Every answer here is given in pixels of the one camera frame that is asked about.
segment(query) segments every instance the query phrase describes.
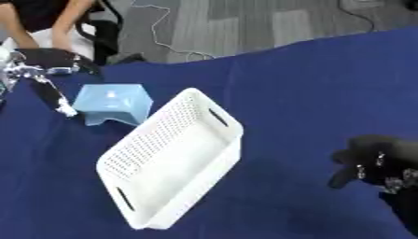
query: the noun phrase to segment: light blue plastic stand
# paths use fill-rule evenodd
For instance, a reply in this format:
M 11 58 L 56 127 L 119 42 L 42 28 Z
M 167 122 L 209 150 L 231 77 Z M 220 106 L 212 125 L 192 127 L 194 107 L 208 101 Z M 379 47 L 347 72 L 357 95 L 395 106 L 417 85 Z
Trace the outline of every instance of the light blue plastic stand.
M 137 126 L 148 117 L 152 103 L 139 84 L 84 85 L 73 108 L 85 114 L 88 126 L 106 120 Z

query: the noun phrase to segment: basket handle slot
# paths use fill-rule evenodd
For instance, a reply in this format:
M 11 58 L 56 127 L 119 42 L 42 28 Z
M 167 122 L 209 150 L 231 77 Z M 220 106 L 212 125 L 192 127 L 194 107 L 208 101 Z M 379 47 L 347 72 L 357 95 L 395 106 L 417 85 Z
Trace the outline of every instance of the basket handle slot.
M 123 201 L 125 201 L 125 204 L 128 205 L 128 207 L 132 210 L 135 211 L 135 209 L 133 208 L 132 204 L 129 202 L 128 198 L 126 197 L 125 193 L 123 192 L 123 190 L 121 190 L 120 188 L 118 188 L 118 192 L 120 194 L 120 196 L 122 196 Z
M 223 125 L 229 127 L 228 123 L 224 121 L 213 109 L 209 108 L 209 113 L 213 115 L 217 120 L 219 120 Z

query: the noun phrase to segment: white cable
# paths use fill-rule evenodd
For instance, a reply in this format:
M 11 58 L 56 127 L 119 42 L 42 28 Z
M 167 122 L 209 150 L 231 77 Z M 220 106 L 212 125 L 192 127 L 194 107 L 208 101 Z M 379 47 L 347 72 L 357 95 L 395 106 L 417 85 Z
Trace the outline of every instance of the white cable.
M 190 60 L 190 56 L 192 56 L 192 55 L 200 55 L 200 56 L 202 56 L 202 58 L 204 59 L 204 60 L 208 60 L 208 59 L 214 59 L 215 58 L 215 56 L 214 55 L 211 55 L 211 54 L 208 54 L 208 53 L 205 53 L 205 52 L 200 52 L 200 51 L 196 51 L 196 50 L 188 50 L 188 49 L 174 49 L 172 46 L 170 46 L 170 45 L 167 45 L 167 44 L 165 44 L 165 43 L 161 43 L 161 42 L 159 42 L 159 38 L 158 38 L 158 36 L 157 36 L 157 31 L 156 31 L 156 27 L 160 24 L 160 22 L 162 22 L 165 18 L 167 18 L 167 16 L 168 15 L 170 15 L 170 13 L 171 13 L 171 10 L 168 8 L 168 7 L 160 7 L 160 6 L 155 6 L 155 5 L 143 5 L 143 6 L 137 6 L 137 5 L 135 5 L 135 2 L 136 2 L 136 0 L 133 0 L 132 1 L 132 3 L 131 3 L 131 7 L 136 7 L 136 8 L 147 8 L 147 7 L 152 7 L 152 8 L 156 8 L 156 9 L 160 9 L 160 10 L 165 10 L 166 12 L 165 12 L 165 14 L 164 15 L 162 15 L 162 17 L 161 18 L 159 18 L 154 24 L 152 24 L 152 26 L 151 26 L 151 32 L 152 32 L 152 38 L 153 38 L 153 41 L 154 41 L 154 43 L 156 44 L 156 45 L 158 45 L 158 46 L 162 46 L 162 47 L 165 47 L 165 48 L 167 48 L 167 49 L 169 49 L 170 51 L 172 51 L 172 52 L 175 52 L 175 53 L 178 53 L 178 54 L 187 54 L 187 57 L 186 57 L 186 61 L 188 61 L 189 62 L 189 60 Z

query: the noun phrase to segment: blue cloth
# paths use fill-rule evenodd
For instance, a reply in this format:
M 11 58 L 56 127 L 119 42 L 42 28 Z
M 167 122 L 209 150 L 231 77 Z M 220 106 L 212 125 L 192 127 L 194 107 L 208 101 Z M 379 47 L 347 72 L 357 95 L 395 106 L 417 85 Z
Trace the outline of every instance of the blue cloth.
M 326 184 L 337 168 L 329 154 L 347 138 L 418 138 L 417 42 L 411 28 L 214 61 L 107 67 L 108 83 L 143 84 L 154 111 L 195 87 L 245 127 L 242 160 L 167 231 L 130 229 L 95 173 L 132 128 L 63 119 L 20 83 L 0 115 L 0 237 L 412 238 L 375 188 Z M 70 99 L 94 82 L 56 81 Z

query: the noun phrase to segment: floor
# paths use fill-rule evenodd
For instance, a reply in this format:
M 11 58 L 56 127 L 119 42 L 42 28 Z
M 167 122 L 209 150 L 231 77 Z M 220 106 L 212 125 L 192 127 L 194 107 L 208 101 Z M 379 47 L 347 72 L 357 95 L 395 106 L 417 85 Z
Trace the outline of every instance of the floor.
M 363 33 L 366 21 L 341 13 L 337 0 L 112 0 L 126 18 L 121 54 L 143 52 L 151 62 L 179 63 L 177 54 L 152 40 L 151 26 L 168 7 L 171 12 L 156 27 L 161 43 L 178 50 L 202 51 L 216 57 L 336 35 Z M 418 13 L 401 0 L 342 0 L 343 6 L 372 18 L 376 31 L 415 25 Z

